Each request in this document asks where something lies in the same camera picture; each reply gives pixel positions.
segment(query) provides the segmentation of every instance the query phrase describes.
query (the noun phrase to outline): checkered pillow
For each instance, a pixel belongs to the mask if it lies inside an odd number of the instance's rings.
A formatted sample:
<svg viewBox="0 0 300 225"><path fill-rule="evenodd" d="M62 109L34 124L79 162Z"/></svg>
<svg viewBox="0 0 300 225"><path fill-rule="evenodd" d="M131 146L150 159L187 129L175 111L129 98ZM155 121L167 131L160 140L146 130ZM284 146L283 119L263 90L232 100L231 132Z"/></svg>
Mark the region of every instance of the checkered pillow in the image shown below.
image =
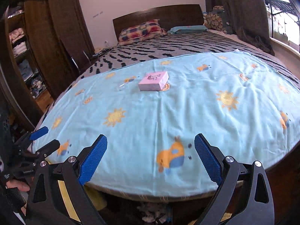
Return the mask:
<svg viewBox="0 0 300 225"><path fill-rule="evenodd" d="M160 34L156 33L156 32L152 32L152 33L149 33L149 34L139 37L139 38L121 41L118 43L118 46L128 45L128 44L132 44L132 43L136 43L136 42L140 42L140 41L144 41L144 40L149 40L149 39L157 38L157 37L160 37Z"/></svg>
<svg viewBox="0 0 300 225"><path fill-rule="evenodd" d="M119 42L140 38L152 32L161 33L162 29L158 21L159 19L153 19L140 25L123 29L119 36Z"/></svg>

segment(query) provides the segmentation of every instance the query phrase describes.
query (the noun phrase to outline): mattress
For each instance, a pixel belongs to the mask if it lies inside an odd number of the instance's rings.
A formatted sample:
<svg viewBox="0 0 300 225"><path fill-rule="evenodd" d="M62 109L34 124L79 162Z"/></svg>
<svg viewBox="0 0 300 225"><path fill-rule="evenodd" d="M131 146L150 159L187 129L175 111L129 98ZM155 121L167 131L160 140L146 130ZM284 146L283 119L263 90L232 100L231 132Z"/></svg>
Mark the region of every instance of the mattress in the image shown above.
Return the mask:
<svg viewBox="0 0 300 225"><path fill-rule="evenodd" d="M236 49L249 53L216 51ZM171 57L182 51L194 54ZM100 73L107 68L113 71ZM163 92L138 90L145 73L163 70L170 75ZM119 87L123 82L130 83ZM203 133L239 162L259 159L270 167L300 139L297 86L298 79L267 55L209 32L122 46L48 109L40 127L49 134L34 143L33 152L58 139L61 148L48 159L61 162L105 134L108 150L91 186L134 200L199 198L216 184L197 157L194 136Z"/></svg>

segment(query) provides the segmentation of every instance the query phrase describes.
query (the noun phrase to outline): pillow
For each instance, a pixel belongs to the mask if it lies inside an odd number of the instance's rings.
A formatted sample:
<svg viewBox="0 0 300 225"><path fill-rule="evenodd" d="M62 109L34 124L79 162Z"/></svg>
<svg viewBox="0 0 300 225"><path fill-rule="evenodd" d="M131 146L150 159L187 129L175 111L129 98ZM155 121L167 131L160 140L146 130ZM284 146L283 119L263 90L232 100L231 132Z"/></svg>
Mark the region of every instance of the pillow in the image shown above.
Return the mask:
<svg viewBox="0 0 300 225"><path fill-rule="evenodd" d="M143 37L151 32L161 31L159 19L153 19L127 29L123 29L119 36L119 42Z"/></svg>
<svg viewBox="0 0 300 225"><path fill-rule="evenodd" d="M199 33L207 31L207 27L204 25L192 25L192 26L176 26L171 28L168 33L170 34L187 34L187 33Z"/></svg>
<svg viewBox="0 0 300 225"><path fill-rule="evenodd" d="M225 34L233 34L226 12L223 6L214 6L209 13L203 13L204 24L208 29L222 31Z"/></svg>
<svg viewBox="0 0 300 225"><path fill-rule="evenodd" d="M149 33L142 37L121 41L118 43L118 46L123 46L123 45L128 45L128 44L132 44L132 43L136 43L136 42L140 42L140 41L144 41L144 40L149 40L152 38L160 37L160 35L161 35L160 33L152 32L152 33Z"/></svg>

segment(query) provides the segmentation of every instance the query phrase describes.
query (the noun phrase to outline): wardrobe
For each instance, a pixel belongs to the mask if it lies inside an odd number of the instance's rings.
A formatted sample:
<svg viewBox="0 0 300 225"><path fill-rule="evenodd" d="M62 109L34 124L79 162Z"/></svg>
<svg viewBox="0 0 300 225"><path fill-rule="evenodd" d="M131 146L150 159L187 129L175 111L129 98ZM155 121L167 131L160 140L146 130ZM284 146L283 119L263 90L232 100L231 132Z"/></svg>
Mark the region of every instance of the wardrobe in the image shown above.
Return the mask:
<svg viewBox="0 0 300 225"><path fill-rule="evenodd" d="M56 100L90 67L95 50L79 0L15 0L11 6L16 5L21 12L9 16L8 8L0 20L0 88L17 119L31 131L43 112L22 78L20 61L28 60ZM10 33L18 28L24 31L27 49L16 56Z"/></svg>

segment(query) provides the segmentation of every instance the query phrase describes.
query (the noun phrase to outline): pink box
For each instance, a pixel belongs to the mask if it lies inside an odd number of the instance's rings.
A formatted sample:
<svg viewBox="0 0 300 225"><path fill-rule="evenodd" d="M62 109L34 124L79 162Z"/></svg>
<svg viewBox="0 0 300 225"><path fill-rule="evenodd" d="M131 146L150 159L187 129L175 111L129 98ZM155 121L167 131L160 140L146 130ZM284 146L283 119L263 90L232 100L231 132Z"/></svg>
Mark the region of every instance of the pink box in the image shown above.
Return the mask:
<svg viewBox="0 0 300 225"><path fill-rule="evenodd" d="M169 79L168 72L146 73L139 83L141 91L161 91Z"/></svg>

